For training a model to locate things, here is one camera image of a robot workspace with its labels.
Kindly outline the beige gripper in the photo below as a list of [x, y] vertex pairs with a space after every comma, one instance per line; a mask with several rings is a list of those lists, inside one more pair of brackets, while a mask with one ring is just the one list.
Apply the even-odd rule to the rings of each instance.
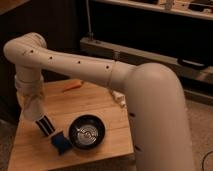
[[28, 107], [33, 100], [39, 99], [43, 101], [44, 98], [45, 98], [45, 95], [43, 92], [40, 92], [39, 94], [31, 94], [31, 95], [24, 95], [22, 93], [18, 93], [18, 104], [21, 108], [24, 108], [24, 107]]

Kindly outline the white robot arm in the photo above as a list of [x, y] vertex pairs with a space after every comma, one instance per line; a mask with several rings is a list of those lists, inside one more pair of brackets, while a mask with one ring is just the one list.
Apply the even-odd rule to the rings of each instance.
[[5, 43], [3, 53], [15, 65], [15, 87], [25, 98], [27, 120], [45, 117], [43, 69], [91, 82], [125, 95], [137, 171], [195, 171], [183, 88], [168, 67], [49, 50], [34, 32]]

